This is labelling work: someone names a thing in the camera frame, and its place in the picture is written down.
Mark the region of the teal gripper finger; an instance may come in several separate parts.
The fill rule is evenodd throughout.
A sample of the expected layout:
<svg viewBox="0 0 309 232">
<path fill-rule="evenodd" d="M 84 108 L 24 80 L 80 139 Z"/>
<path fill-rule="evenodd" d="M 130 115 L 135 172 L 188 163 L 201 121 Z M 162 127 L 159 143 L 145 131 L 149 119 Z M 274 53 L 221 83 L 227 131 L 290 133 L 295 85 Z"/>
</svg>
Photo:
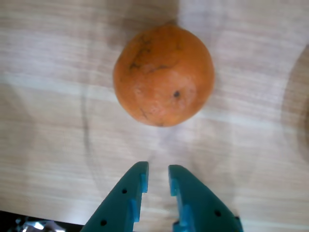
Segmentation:
<svg viewBox="0 0 309 232">
<path fill-rule="evenodd" d="M 118 181 L 83 232 L 131 232 L 139 222 L 142 194 L 148 190 L 149 163 L 135 163 Z"/>
<path fill-rule="evenodd" d="M 169 186 L 179 212 L 172 227 L 174 232 L 243 231 L 240 218 L 183 166 L 169 166 Z"/>
</svg>

